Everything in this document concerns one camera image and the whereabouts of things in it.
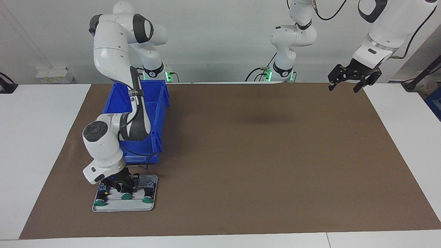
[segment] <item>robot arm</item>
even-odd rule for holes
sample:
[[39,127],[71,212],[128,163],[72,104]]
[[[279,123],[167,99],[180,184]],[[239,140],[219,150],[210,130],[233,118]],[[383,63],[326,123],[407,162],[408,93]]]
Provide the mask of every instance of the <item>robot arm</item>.
[[437,0],[375,0],[370,14],[359,13],[372,29],[352,56],[349,65],[338,64],[328,75],[329,90],[346,80],[359,80],[357,93],[366,85],[373,85],[381,76],[379,66],[400,48],[434,11]]
[[[138,70],[130,64],[128,47],[130,44],[135,48],[146,69],[155,71],[162,61],[151,46],[162,45],[168,39],[163,27],[159,26],[154,32],[152,23],[140,14],[134,14],[135,8],[127,2],[118,2],[113,13],[96,15],[90,21],[89,31],[94,36],[93,60],[101,74],[127,86],[132,111],[102,114],[84,128],[83,141],[93,161],[83,174],[91,184],[103,179],[130,184],[119,140],[145,139],[150,133],[150,120]],[[156,53],[148,56],[149,51]],[[162,64],[161,71],[151,78],[156,78],[163,69]]]
[[271,66],[272,81],[287,81],[296,53],[293,47],[312,45],[317,31],[312,26],[313,7],[311,0],[294,0],[289,15],[295,25],[278,26],[271,34],[270,41],[277,49],[276,60]]

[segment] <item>green led light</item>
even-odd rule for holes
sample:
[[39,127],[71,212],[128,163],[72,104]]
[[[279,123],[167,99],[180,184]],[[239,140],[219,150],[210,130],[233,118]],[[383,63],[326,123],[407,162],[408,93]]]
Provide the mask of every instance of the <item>green led light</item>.
[[268,70],[268,72],[266,73],[265,81],[270,82],[272,75],[273,75],[273,72]]
[[173,77],[170,75],[168,71],[165,71],[165,78],[167,79],[167,82],[173,81]]

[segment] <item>brown paper mat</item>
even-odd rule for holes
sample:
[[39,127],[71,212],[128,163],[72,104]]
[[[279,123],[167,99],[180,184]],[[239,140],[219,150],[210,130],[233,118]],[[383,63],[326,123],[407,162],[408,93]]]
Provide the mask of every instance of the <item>brown paper mat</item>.
[[110,90],[93,85],[20,238],[441,229],[352,87],[170,85],[154,210],[93,213],[81,131]]

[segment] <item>white table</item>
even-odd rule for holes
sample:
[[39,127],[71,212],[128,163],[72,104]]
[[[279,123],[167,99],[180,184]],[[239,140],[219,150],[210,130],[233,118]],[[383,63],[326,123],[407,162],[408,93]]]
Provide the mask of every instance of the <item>white table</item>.
[[[0,247],[92,247],[144,245],[155,248],[439,248],[441,230],[295,233],[187,237],[18,239],[61,151],[90,85],[20,85],[0,95]],[[441,123],[416,93],[399,84],[365,91],[414,177],[441,219]],[[13,195],[17,175],[25,195]]]

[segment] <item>blue crate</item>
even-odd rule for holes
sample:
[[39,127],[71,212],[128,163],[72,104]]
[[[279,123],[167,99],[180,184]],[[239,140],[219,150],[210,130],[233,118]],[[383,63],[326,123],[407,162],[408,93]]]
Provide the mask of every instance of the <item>blue crate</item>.
[[[141,87],[144,91],[144,102],[150,119],[150,135],[143,141],[121,141],[127,149],[140,154],[154,154],[162,152],[162,126],[164,124],[165,109],[170,105],[170,96],[164,80],[141,80]],[[107,99],[103,113],[131,112],[129,93],[127,87],[114,83]],[[158,163],[158,154],[149,157],[137,156],[124,148],[127,164]]]
[[441,120],[441,87],[424,99],[427,106]]

